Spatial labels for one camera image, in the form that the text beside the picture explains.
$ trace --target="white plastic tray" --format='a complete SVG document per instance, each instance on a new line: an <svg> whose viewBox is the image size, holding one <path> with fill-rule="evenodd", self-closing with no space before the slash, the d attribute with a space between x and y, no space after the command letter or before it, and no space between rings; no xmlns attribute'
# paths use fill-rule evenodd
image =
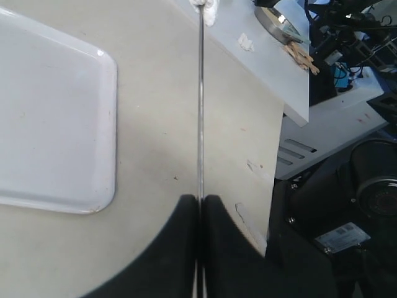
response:
<svg viewBox="0 0 397 298"><path fill-rule="evenodd" d="M93 213L115 192L117 67L0 7L0 204Z"/></svg>

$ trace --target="vent slot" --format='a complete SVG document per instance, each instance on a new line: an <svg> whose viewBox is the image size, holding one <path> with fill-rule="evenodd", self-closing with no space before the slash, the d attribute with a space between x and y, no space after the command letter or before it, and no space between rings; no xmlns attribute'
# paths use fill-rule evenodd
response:
<svg viewBox="0 0 397 298"><path fill-rule="evenodd" d="M291 161L286 160L286 159L284 159L284 158L282 158L282 157L279 157L279 156L277 157L277 161L278 161L279 163L283 163L283 164L285 164L285 165L287 165L287 166L290 166L290 165L293 164Z"/></svg>
<svg viewBox="0 0 397 298"><path fill-rule="evenodd" d="M286 148L281 147L281 146L279 147L279 151L284 152L285 154L288 154L288 155L290 155L290 156L292 156L292 157L295 157L295 158L298 158L298 159L300 159L300 160L302 160L302 159L305 158L304 155L299 154L299 153L297 153L297 152L295 152L295 151L286 149Z"/></svg>
<svg viewBox="0 0 397 298"><path fill-rule="evenodd" d="M292 140L291 138L286 139L284 142L287 143L287 144L294 145L294 146L296 146L296 147L298 147L298 148L300 148L302 150L308 151L310 153L317 152L317 149L314 149L313 147L310 147L310 146L307 146L305 144L302 144L302 143L300 143L298 141Z"/></svg>

